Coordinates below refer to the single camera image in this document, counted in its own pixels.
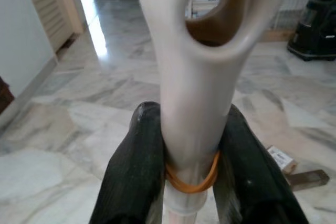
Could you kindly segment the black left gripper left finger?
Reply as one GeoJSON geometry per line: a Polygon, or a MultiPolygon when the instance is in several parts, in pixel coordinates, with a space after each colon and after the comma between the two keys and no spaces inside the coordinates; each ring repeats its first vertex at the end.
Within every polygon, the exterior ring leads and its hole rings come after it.
{"type": "Polygon", "coordinates": [[[162,223],[164,186],[160,105],[146,101],[108,162],[89,222],[162,223]]]}

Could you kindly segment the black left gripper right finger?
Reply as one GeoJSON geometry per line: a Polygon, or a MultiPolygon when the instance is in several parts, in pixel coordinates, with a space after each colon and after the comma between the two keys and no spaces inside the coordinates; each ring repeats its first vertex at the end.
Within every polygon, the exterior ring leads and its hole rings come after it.
{"type": "Polygon", "coordinates": [[[280,168],[232,105],[213,185],[219,223],[308,223],[280,168]]]}

